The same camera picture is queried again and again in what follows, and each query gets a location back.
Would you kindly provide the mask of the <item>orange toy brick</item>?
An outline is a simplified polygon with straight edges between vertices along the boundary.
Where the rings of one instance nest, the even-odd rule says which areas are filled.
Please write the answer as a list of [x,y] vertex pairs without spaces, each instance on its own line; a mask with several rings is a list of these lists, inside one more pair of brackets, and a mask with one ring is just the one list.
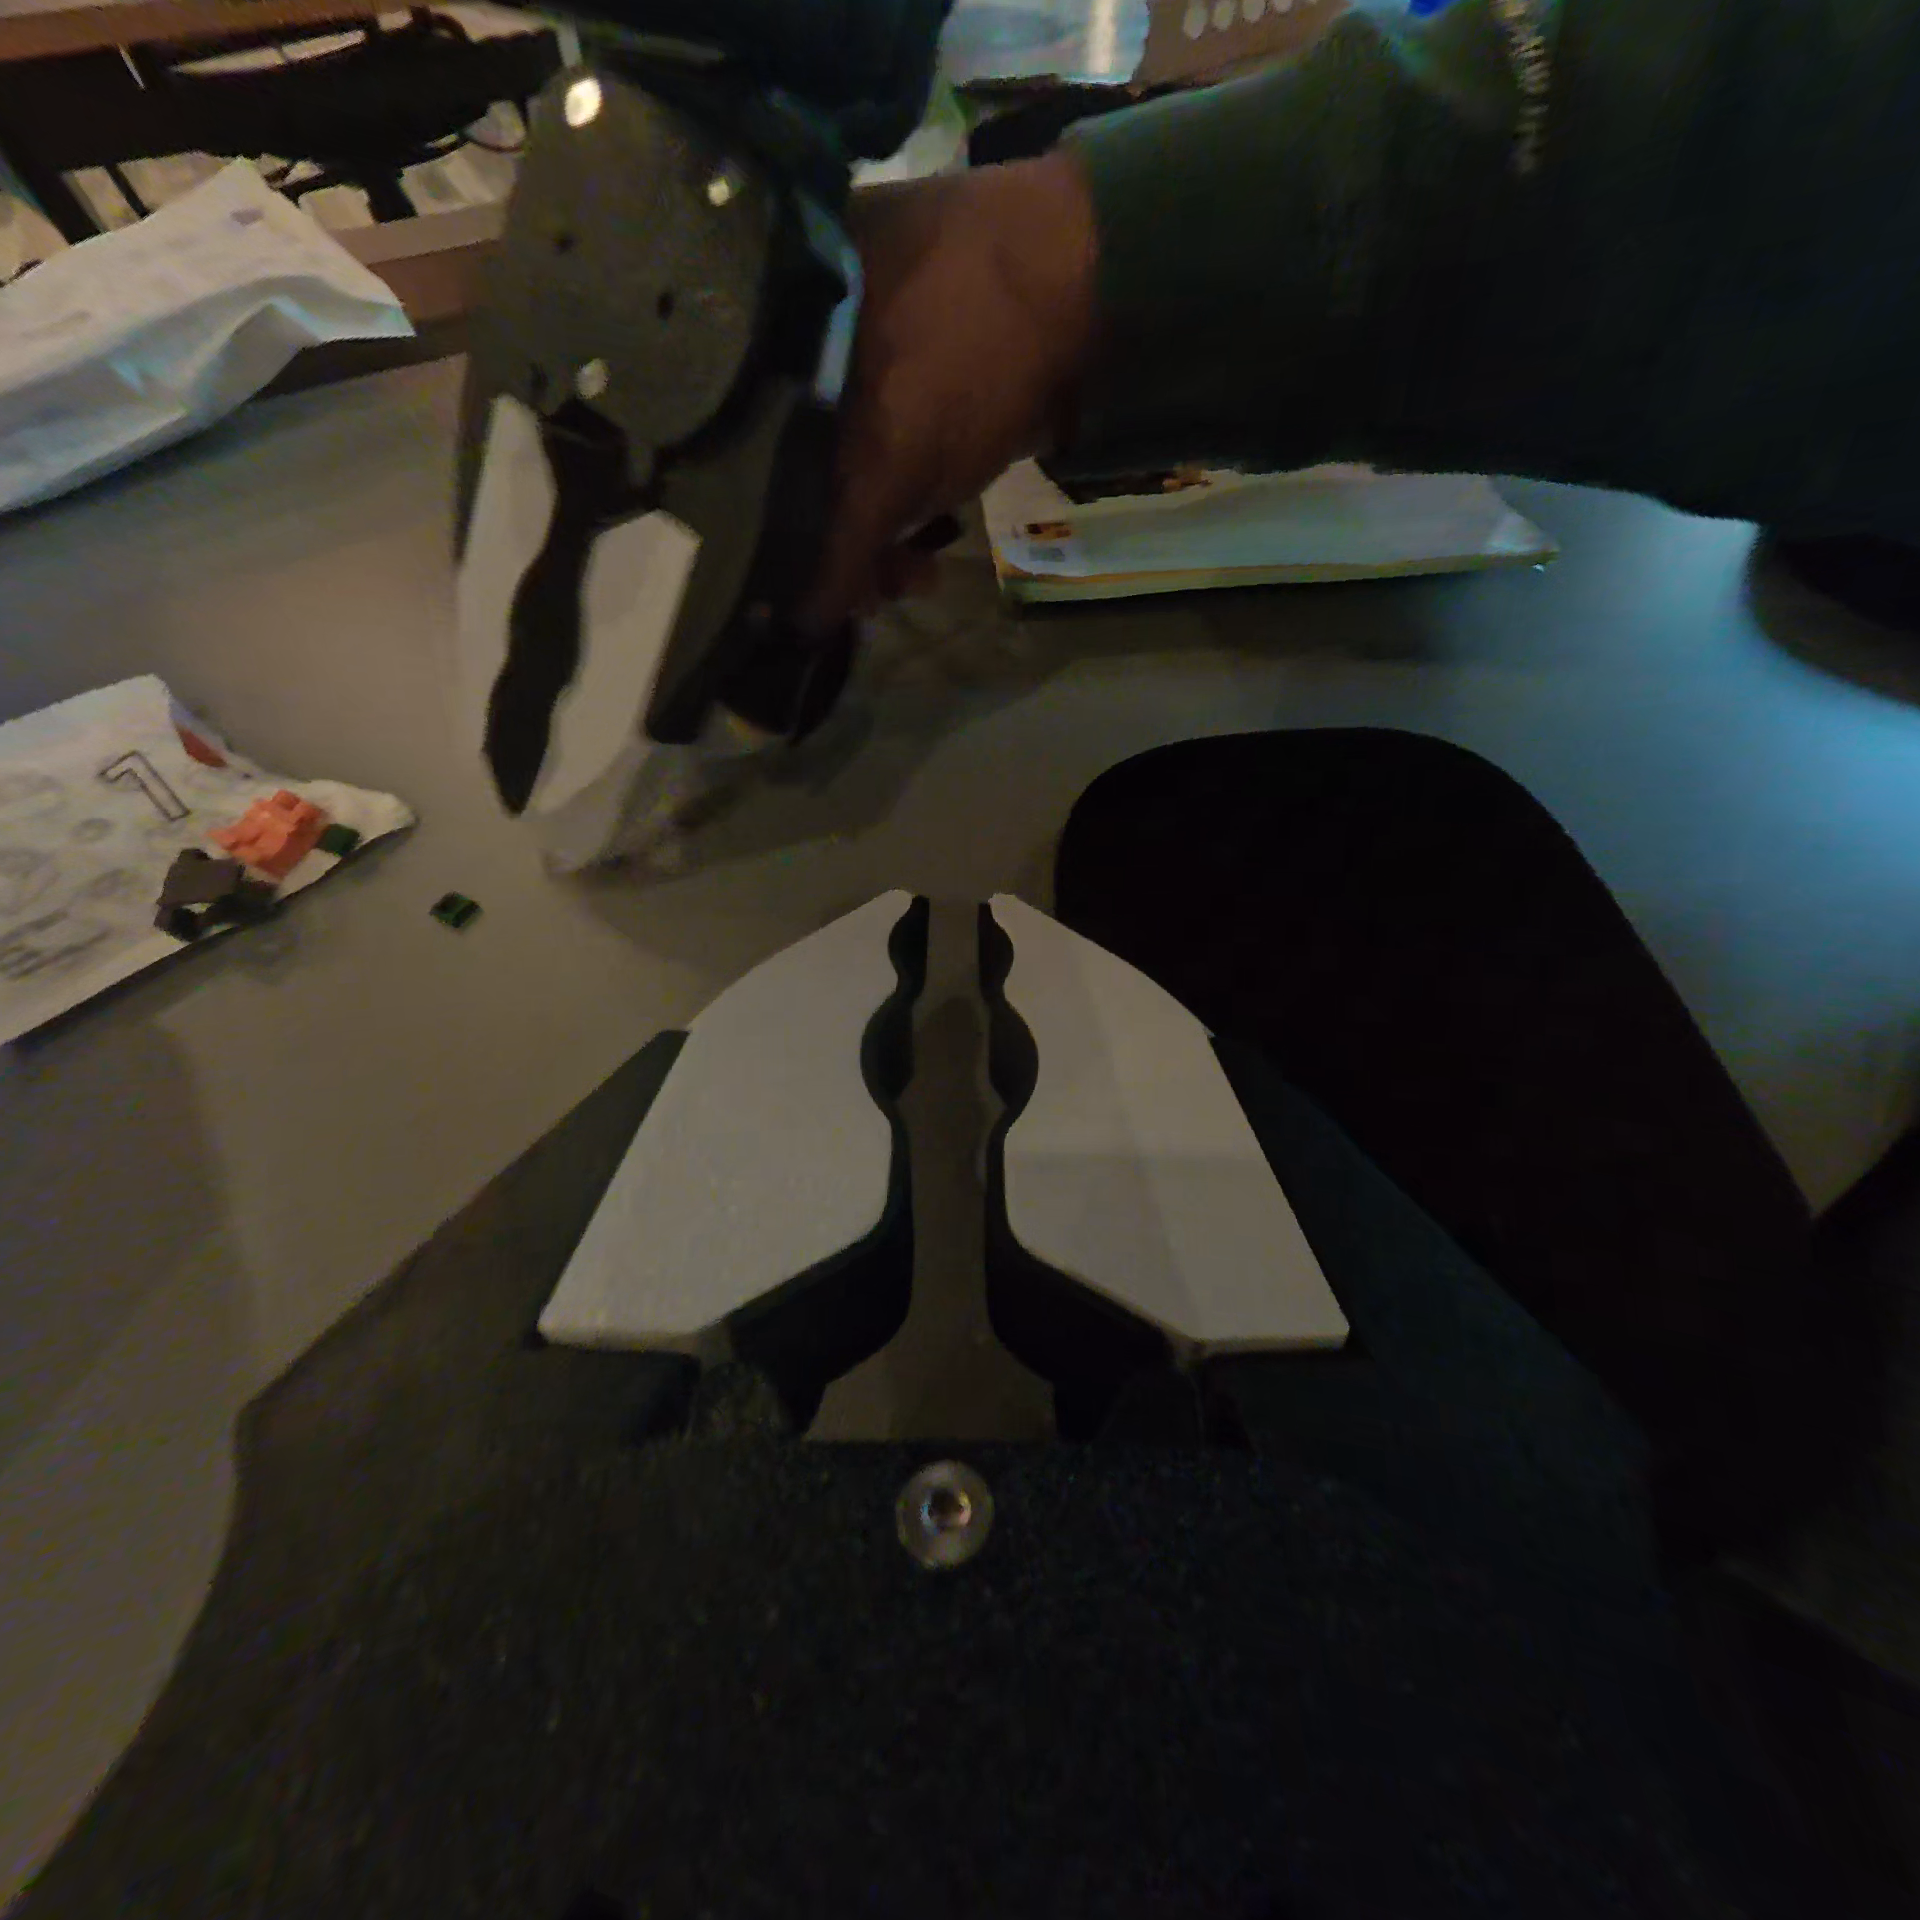
[[257,799],[232,824],[212,828],[211,843],[227,859],[274,885],[318,851],[333,824],[325,807],[290,789]]

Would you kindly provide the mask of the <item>white paper bag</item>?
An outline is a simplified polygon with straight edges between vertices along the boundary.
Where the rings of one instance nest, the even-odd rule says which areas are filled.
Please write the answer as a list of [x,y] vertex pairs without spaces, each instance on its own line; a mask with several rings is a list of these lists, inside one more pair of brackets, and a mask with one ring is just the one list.
[[303,352],[408,342],[401,299],[248,161],[2,293],[2,510],[211,428]]

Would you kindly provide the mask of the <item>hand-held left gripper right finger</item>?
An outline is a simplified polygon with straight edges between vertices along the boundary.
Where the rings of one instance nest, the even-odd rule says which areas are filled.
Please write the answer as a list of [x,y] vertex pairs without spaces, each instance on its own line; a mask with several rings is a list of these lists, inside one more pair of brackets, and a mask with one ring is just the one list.
[[1351,1323],[1220,1063],[1147,973],[1012,894],[999,998],[1032,1040],[1003,1191],[1016,1248],[1185,1359],[1334,1352]]

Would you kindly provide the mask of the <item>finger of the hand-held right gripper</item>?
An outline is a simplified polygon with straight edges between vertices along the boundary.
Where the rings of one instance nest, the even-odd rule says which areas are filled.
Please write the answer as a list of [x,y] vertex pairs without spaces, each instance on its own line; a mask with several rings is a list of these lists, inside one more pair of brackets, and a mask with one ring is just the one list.
[[558,877],[635,859],[677,872],[722,793],[774,757],[778,734],[726,706],[690,745],[648,730],[700,538],[667,513],[601,535],[582,594],[580,668],[555,708],[540,763],[540,859]]
[[454,712],[501,807],[542,821],[542,763],[582,656],[597,540],[638,518],[620,435],[568,404],[490,404],[454,573]]

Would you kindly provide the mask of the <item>white instruction booklet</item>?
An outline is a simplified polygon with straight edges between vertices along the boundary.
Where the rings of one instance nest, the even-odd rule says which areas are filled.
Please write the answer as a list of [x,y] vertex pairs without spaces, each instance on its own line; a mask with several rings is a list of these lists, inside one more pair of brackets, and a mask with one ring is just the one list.
[[1037,463],[981,498],[1003,598],[1088,606],[1550,564],[1558,545],[1485,477],[1328,464],[1177,472],[1072,500]]

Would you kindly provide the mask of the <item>person's right hand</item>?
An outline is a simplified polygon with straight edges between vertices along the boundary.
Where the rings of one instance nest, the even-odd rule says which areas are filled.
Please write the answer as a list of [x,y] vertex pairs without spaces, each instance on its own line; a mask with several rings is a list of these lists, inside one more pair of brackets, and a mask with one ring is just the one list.
[[1092,189],[1066,148],[868,187],[849,215],[864,285],[812,632],[903,597],[923,533],[1062,436],[1094,324]]

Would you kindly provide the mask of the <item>person's right forearm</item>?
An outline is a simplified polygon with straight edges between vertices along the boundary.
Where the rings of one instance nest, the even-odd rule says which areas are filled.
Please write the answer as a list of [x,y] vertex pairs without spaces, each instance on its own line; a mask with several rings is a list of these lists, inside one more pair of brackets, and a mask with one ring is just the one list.
[[1916,630],[1919,7],[1356,7],[1079,127],[1071,472],[1485,472]]

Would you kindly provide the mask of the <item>white plastic parts bag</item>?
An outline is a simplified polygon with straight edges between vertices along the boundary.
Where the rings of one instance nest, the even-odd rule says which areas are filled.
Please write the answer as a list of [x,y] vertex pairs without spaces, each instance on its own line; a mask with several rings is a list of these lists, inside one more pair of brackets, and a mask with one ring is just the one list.
[[[162,879],[183,851],[227,856],[211,830],[232,824],[276,791],[323,807],[333,824],[284,880],[248,870],[267,900],[244,920],[418,823],[395,794],[340,781],[278,778],[260,769],[155,674],[7,723],[2,1045],[16,1045],[199,945],[156,932]],[[236,926],[219,926],[205,938]]]

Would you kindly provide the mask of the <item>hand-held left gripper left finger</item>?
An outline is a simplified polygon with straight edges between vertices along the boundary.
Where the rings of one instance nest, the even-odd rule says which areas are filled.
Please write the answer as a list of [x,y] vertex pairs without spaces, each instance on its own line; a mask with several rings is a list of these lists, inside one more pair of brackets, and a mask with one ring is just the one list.
[[883,893],[693,1020],[540,1310],[542,1343],[713,1352],[736,1312],[881,1228],[897,1149],[862,1047],[918,940],[920,897]]

